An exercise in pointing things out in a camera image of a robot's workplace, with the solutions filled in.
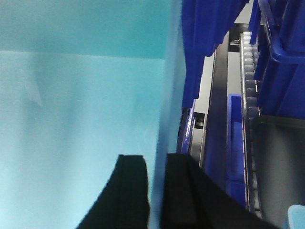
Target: turquoise wall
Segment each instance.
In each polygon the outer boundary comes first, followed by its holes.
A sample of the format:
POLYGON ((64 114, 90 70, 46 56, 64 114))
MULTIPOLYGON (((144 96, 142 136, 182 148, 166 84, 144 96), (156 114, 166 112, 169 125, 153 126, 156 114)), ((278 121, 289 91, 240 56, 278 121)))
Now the turquoise wall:
POLYGON ((75 228, 118 154, 159 227, 185 76, 180 0, 0 1, 0 228, 75 228))

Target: blue storage bin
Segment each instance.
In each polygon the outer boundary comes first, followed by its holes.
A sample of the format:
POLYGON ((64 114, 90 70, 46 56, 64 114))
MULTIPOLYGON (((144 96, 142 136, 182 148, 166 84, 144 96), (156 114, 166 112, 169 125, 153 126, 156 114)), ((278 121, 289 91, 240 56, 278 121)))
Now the blue storage bin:
POLYGON ((246 193, 244 182, 238 182, 233 180, 227 180, 226 193, 232 197, 237 203, 242 206, 246 206, 246 193))
POLYGON ((280 27, 269 1, 258 0, 256 4, 265 28, 265 39, 261 41, 261 55, 254 75, 254 79, 263 80, 258 97, 261 113, 304 119, 305 53, 284 50, 279 36, 280 27))
POLYGON ((76 228, 118 154, 143 155, 159 228, 185 80, 181 10, 181 0, 0 1, 1 229, 76 228))
POLYGON ((241 95, 229 94, 227 106, 227 178, 244 182, 241 95))
POLYGON ((184 0, 183 40, 186 81, 183 107, 199 96, 205 56, 211 56, 249 0, 184 0))
POLYGON ((288 0, 283 7, 285 13, 280 29, 283 48, 291 52, 305 53, 305 1, 288 0))

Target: light blue object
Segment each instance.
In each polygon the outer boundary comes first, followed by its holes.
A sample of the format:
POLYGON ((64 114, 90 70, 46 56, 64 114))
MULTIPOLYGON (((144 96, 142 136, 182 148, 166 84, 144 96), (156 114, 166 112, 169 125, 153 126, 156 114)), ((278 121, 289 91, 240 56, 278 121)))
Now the light blue object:
POLYGON ((185 79, 181 0, 0 2, 0 228, 73 229, 118 154, 144 155, 150 228, 185 79))
POLYGON ((287 219, 283 229, 304 229, 305 228, 305 206, 292 205, 288 209, 287 219))

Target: blue plastic bin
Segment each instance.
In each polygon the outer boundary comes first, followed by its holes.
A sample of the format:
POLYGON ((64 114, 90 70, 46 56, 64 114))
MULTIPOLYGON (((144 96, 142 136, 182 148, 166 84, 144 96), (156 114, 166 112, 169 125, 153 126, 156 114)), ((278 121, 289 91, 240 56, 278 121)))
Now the blue plastic bin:
MULTIPOLYGON (((261 12, 265 28, 265 40, 261 41, 261 55, 254 76, 254 79, 263 80, 258 98, 261 113, 304 119, 305 53, 283 49, 280 26, 268 0, 258 0, 254 4, 261 12)), ((253 23, 257 21, 251 20, 251 23, 251 28, 256 29, 253 23)))
POLYGON ((182 11, 186 80, 183 107, 199 96, 205 56, 211 56, 249 0, 184 0, 182 11))
POLYGON ((227 180, 226 193, 242 206, 246 205, 244 182, 227 180))
POLYGON ((288 0, 278 3, 283 4, 283 23, 280 29, 280 39, 283 48, 291 52, 305 53, 305 1, 288 0))
POLYGON ((226 193, 245 206, 242 97, 229 94, 227 103, 226 193))
POLYGON ((229 94, 227 107, 227 178, 244 182, 241 95, 229 94))

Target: light blue wall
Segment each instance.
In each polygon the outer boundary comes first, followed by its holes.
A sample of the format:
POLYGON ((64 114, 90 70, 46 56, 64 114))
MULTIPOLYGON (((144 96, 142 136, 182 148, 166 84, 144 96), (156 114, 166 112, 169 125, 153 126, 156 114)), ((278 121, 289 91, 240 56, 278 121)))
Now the light blue wall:
POLYGON ((0 50, 164 59, 171 0, 1 0, 0 50))
POLYGON ((72 229, 118 154, 144 155, 150 228, 175 151, 181 0, 0 1, 0 228, 72 229))

